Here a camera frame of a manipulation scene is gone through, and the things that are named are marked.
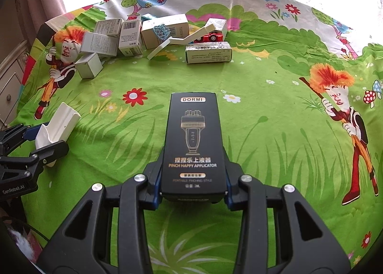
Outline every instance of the cartoon white glove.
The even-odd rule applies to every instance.
[[[52,57],[56,55],[56,46],[52,46],[50,49],[49,49],[49,52],[46,54],[45,58],[48,60],[48,61],[52,61]]]
[[[352,125],[351,123],[343,123],[342,127],[345,131],[349,133],[349,136],[355,135],[360,140],[360,130],[358,130],[354,125]]]
[[[61,76],[60,70],[57,70],[54,68],[49,69],[49,74],[51,75],[51,78],[54,78],[54,79],[58,79]]]
[[[331,102],[329,102],[326,98],[323,98],[322,99],[322,104],[324,106],[324,110],[326,111],[326,113],[328,115],[335,116],[335,113],[332,111],[334,106],[331,104]]]

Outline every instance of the medicine box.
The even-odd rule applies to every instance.
[[[186,63],[230,62],[232,50],[228,42],[206,42],[186,45]]]
[[[85,32],[81,44],[81,53],[97,53],[100,57],[115,57],[118,49],[118,38],[113,36]]]
[[[217,96],[173,93],[161,174],[169,201],[220,201],[227,190]]]
[[[162,43],[153,31],[155,26],[164,24],[170,29],[170,36],[186,38],[189,35],[189,24],[185,14],[172,15],[146,20],[142,23],[141,36],[146,49],[153,49]]]
[[[95,78],[103,69],[101,61],[96,53],[83,55],[76,61],[75,67],[81,78]]]
[[[141,20],[124,21],[121,27],[118,48],[124,56],[131,57],[142,54]]]
[[[118,38],[123,21],[122,18],[97,21],[93,32]]]
[[[218,18],[209,18],[208,22],[206,22],[206,26],[208,26],[212,23],[216,27],[216,30],[214,30],[213,32],[222,33],[222,35],[223,35],[222,40],[224,41],[226,34],[227,34],[227,20],[226,19],[218,19]]]

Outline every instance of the black box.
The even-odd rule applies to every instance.
[[[227,191],[217,97],[173,93],[170,99],[161,192],[169,201],[220,201]]]

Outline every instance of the red toy car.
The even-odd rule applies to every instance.
[[[206,42],[222,42],[223,34],[221,32],[211,32],[209,34],[204,35],[201,38],[197,38],[194,43],[206,43]]]

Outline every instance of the table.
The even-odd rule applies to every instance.
[[[95,79],[74,74],[45,107],[45,89],[38,88],[50,78],[45,56],[54,34],[58,59],[68,31],[81,42],[81,33],[92,31],[97,20],[145,13],[186,13],[190,31],[208,18],[226,18],[232,61],[188,65],[184,46],[168,46],[151,61],[149,51],[120,55],[107,59]],[[263,183],[295,185],[355,265],[383,225],[382,197],[375,196],[383,180],[382,57],[382,45],[369,34],[293,0],[103,0],[54,18],[34,42],[14,123],[48,121],[61,102],[82,118],[68,139],[69,154],[45,169],[37,192],[23,197],[28,221],[51,236],[93,183],[115,185],[142,172],[163,145],[170,94],[208,91],[218,98],[230,160]],[[322,103],[302,79],[330,101]],[[364,98],[368,91],[375,96],[372,108]],[[332,110],[335,104],[339,112]],[[26,143],[17,154],[33,149]],[[360,150],[369,152],[367,162]],[[375,176],[369,175],[369,160]],[[231,273],[241,213],[229,212],[223,202],[164,201],[145,216],[156,273]],[[275,235],[269,226],[271,266]]]

